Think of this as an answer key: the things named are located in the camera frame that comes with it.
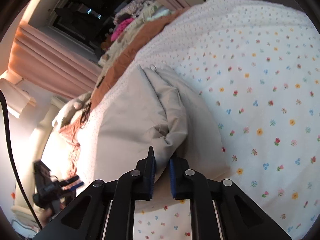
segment cream upholstered headboard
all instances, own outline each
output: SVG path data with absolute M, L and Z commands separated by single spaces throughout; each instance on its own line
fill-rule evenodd
M 46 143 L 53 129 L 51 125 L 52 120 L 64 105 L 65 103 L 61 100 L 56 97 L 52 97 L 47 114 L 33 130 L 29 138 L 28 150 L 25 153 L 28 154 L 27 159 L 29 161 L 26 162 L 23 167 L 19 167 L 19 178 L 32 206 L 34 206 L 32 195 L 34 194 L 36 187 L 33 175 L 33 162 L 41 159 Z M 16 186 L 14 205 L 11 207 L 11 210 L 21 223 L 29 226 L 37 226 L 18 185 Z M 38 215 L 39 209 L 35 208 L 35 212 Z

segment plush toy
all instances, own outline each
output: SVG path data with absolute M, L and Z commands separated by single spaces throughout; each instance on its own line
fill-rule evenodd
M 91 91 L 84 93 L 66 103 L 63 106 L 63 108 L 61 108 L 58 115 L 53 119 L 52 127 L 54 127 L 56 123 L 58 123 L 57 129 L 60 129 L 61 127 L 66 126 L 67 124 L 70 124 L 70 121 L 72 117 L 75 115 L 75 113 L 84 108 L 86 102 L 91 97 L 91 93 Z

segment silver rivet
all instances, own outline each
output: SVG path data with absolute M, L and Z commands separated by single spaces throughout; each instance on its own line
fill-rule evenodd
M 102 179 L 97 179 L 93 182 L 94 187 L 101 187 L 103 185 L 104 181 Z
M 133 171 L 130 172 L 130 174 L 131 174 L 131 176 L 137 177 L 137 176 L 140 175 L 140 171 L 138 171 L 138 170 L 133 170 Z
M 194 170 L 191 170 L 191 169 L 189 169 L 189 170 L 185 170 L 185 172 L 184 172 L 187 176 L 192 176 L 192 175 L 194 175 L 195 174 L 195 171 Z
M 222 181 L 222 184 L 227 186 L 227 187 L 230 187 L 233 184 L 233 182 L 230 179 L 224 179 Z

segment bed sheet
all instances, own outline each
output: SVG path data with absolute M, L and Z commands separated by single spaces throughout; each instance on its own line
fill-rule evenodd
M 319 33 L 300 11 L 253 0 L 195 6 L 138 52 L 94 109 L 78 133 L 79 162 L 94 159 L 99 115 L 132 69 L 169 65 L 199 91 L 219 124 L 231 166 L 225 177 L 300 239 L 320 213 L 319 57 Z M 134 239 L 191 237 L 189 212 L 188 201 L 141 211 Z

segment brown blanket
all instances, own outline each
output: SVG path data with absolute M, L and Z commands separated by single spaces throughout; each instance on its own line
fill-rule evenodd
M 133 41 L 122 52 L 122 54 L 115 60 L 112 67 L 108 70 L 101 85 L 94 91 L 91 97 L 90 112 L 102 101 L 104 95 L 116 84 L 118 79 L 125 72 L 130 63 L 134 60 L 137 52 L 158 35 L 166 25 L 174 21 L 178 16 L 184 13 L 187 9 L 176 11 L 172 15 L 161 17 L 155 21 L 146 23 Z M 79 158 L 80 144 L 76 139 L 76 133 L 83 125 L 79 117 L 73 123 L 62 127 L 58 133 L 65 138 L 65 140 L 73 146 L 73 151 L 69 153 L 69 168 L 67 174 L 69 177 L 76 175 L 76 163 Z

